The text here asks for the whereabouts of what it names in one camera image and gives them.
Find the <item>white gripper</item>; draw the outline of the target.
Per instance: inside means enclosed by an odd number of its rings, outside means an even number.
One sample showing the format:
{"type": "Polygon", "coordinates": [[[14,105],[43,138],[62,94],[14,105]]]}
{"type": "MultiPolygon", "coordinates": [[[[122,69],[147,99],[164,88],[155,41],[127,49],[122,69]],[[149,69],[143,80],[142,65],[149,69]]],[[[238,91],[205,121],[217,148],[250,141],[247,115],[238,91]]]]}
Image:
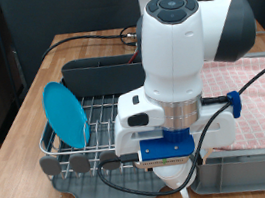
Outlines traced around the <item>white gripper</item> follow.
{"type": "MultiPolygon", "coordinates": [[[[220,108],[220,104],[203,106],[195,123],[176,129],[164,126],[160,111],[124,118],[118,114],[115,119],[115,152],[118,156],[137,153],[142,162],[189,156],[197,149],[205,125],[220,108]]],[[[203,165],[213,152],[212,148],[232,144],[236,138],[235,124],[231,108],[220,112],[210,123],[202,142],[202,149],[208,149],[203,165]]],[[[153,172],[153,168],[147,167],[145,172],[153,172]]]]}

